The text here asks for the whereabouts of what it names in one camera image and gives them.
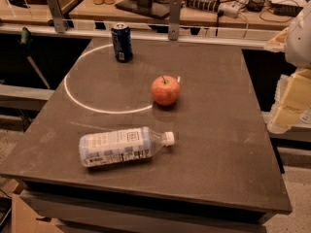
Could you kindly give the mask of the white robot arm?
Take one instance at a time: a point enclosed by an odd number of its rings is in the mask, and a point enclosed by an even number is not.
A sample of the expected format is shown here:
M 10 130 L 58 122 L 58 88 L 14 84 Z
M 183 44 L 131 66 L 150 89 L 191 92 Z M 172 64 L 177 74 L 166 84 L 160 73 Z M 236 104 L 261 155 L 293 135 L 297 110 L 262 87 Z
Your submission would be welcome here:
M 289 77 L 282 75 L 277 82 L 275 103 L 267 122 L 269 132 L 283 134 L 311 105 L 311 1 L 264 48 L 283 52 L 286 61 L 296 68 Z

